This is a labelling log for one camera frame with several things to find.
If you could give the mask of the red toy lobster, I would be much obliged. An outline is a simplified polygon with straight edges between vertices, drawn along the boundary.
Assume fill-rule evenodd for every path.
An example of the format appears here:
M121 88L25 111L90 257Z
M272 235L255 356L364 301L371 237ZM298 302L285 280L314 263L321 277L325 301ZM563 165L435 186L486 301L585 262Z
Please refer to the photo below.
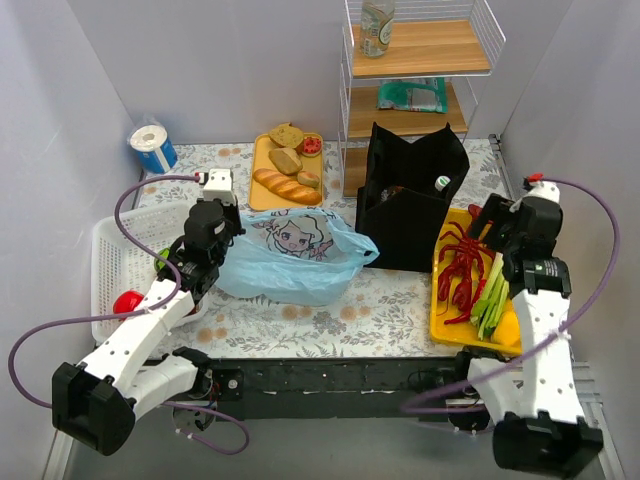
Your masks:
M469 229L464 229L460 223L450 221L448 226L455 230L447 230L440 240L452 237L457 243L445 245L438 255L438 260L442 262L449 253L453 254L451 263L438 277L437 299L445 302L446 310L453 305L460 312L457 317L446 320L445 324L458 324L470 320L472 307L486 284L484 257L493 261L495 253L480 240L471 238Z

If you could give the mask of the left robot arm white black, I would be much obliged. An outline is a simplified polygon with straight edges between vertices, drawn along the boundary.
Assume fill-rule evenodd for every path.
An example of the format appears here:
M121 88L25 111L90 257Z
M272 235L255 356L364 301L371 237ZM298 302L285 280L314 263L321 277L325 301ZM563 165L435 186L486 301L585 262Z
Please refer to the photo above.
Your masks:
M208 358L179 349L154 367L144 364L208 293L219 277L228 248L243 234L237 199L227 193L200 199L189 210L184 234L140 303L79 364L63 363L52 377L55 428L108 456L119 450L136 421L171 397L197 391Z

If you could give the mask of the baguette bread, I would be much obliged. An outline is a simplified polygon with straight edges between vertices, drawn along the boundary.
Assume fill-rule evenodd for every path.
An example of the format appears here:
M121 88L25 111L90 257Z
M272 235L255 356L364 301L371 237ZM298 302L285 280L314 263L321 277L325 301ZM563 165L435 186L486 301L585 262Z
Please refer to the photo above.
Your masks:
M253 179L285 200L308 206L317 205L322 201L322 195L314 188L300 184L276 170L257 169L253 173Z

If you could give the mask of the light blue plastic bag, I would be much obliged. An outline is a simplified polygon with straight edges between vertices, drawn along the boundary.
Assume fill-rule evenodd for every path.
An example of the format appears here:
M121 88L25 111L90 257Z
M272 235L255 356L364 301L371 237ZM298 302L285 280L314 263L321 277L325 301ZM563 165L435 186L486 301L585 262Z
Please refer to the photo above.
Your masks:
M227 251L216 287L301 306L336 301L379 256L375 243L334 211L308 207L241 215L245 233Z

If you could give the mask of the yellow bell pepper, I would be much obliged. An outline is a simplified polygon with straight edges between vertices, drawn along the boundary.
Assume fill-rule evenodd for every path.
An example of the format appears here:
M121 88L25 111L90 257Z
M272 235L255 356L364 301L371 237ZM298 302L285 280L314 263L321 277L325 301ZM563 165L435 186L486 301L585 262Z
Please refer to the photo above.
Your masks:
M503 346L514 346L520 341L519 321L514 311L505 311L501 315L492 341Z

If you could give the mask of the yellow tray with vegetables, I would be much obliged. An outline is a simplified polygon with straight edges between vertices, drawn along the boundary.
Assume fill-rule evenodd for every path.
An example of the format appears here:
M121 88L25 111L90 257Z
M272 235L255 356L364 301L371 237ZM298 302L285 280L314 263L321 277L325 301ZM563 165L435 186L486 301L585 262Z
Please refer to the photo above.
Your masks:
M445 218L445 222L440 232L440 236L447 230L455 230L454 227L448 226L450 221L456 221L461 224L464 229L468 229L473 218L477 216L480 211L480 207L477 205L470 206L469 209L455 209L451 208ZM432 261L432 294L431 294L431 313L430 313L430 335L431 339L435 342L446 345L458 345L458 346L474 346L481 348L488 348L502 353L505 356L516 356L522 353L521 340L514 346L503 346L496 344L492 341L492 336L489 336L485 340L479 340L477 336L477 327L471 323L470 320L464 323L458 324L445 324L446 320L457 317L459 310L450 305L446 310L446 304L444 301L437 299L438 289L438 277L443 269L451 263L452 253L449 253L445 260L440 262L438 255L440 250L448 244L456 244L457 241L452 237L447 237L444 240L440 240L440 236L436 242L433 261ZM486 281L489 277L489 271L492 267L493 261L484 257L485 261L485 278Z

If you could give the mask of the red snack bag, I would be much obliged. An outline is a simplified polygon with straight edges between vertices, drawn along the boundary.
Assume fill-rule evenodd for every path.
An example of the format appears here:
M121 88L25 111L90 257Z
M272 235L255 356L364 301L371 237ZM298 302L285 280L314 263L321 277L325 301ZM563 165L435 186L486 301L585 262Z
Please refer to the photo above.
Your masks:
M400 193L402 190L403 190L402 186L398 186L398 185L389 186L381 192L380 201L385 202L389 200L391 197L393 197L394 195L396 195L397 193Z

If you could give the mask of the white plastic basket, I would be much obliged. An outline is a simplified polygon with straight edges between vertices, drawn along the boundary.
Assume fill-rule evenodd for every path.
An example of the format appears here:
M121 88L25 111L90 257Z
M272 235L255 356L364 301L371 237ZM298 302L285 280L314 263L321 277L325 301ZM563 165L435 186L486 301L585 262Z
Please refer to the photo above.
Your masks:
M180 237L191 204L177 201L137 208L121 215L127 231L158 253ZM156 277L154 258L132 244L107 217L93 229L91 257L91 314L113 312L116 298L125 291L148 292Z

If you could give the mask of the red apple toy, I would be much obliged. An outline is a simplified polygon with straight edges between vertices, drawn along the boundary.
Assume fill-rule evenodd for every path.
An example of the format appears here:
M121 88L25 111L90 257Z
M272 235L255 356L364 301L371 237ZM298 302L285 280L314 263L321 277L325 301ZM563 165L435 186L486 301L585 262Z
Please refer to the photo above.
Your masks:
M120 294L112 305L114 314L124 314L134 311L144 299L144 295L135 291L128 290Z

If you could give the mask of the green label water bottle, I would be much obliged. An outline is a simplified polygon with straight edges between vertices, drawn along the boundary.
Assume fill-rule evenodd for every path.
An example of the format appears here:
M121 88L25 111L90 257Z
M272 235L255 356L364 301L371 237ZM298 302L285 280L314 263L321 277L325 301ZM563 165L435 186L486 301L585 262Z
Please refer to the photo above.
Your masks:
M451 179L446 175L438 176L434 182L434 188L437 192L442 192L451 182Z

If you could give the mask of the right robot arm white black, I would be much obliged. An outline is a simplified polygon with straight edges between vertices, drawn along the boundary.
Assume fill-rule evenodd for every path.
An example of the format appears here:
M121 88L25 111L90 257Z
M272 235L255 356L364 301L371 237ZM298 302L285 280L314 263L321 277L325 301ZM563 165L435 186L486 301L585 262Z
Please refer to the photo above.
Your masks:
M562 221L558 200L529 193L517 202L490 195L472 222L471 236L504 261L523 349L542 348L519 356L521 387L511 372L488 375L504 364L494 357L470 359L468 377L494 424L492 449L500 468L573 479L598 457L604 441L584 418L561 328L571 295L568 267L553 254Z

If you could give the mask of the green snack packet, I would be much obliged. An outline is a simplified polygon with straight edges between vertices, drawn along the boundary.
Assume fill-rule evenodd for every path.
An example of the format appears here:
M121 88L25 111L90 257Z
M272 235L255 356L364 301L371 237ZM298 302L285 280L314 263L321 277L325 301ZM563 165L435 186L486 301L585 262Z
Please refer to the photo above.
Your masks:
M382 81L377 108L419 113L448 112L446 82L443 78Z

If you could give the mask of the clear glass bottle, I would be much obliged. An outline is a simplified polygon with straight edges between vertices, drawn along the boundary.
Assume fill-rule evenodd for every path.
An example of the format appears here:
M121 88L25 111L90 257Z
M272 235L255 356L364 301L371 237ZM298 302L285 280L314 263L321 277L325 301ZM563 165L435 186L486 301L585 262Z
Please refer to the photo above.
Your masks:
M391 41L394 16L394 0L362 3L359 46L364 56L378 58L386 53Z

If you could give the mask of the oval bread loaf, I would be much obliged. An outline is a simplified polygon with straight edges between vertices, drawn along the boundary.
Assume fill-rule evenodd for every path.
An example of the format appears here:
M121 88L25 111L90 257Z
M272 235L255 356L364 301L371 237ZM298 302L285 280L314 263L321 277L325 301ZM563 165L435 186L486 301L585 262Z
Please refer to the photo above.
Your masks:
M303 169L298 153L292 148L272 149L268 152L268 157L276 169L284 175L296 175Z

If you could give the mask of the black fabric grocery bag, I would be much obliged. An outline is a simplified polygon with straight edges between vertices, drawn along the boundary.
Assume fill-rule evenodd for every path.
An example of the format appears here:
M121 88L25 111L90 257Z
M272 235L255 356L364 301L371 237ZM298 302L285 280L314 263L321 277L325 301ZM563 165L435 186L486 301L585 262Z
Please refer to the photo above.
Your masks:
M374 124L355 221L355 230L379 251L368 266L430 272L436 241L469 167L466 150L450 126L409 142ZM434 182L441 175L451 182L437 192ZM381 202L381 192L394 185L403 190Z

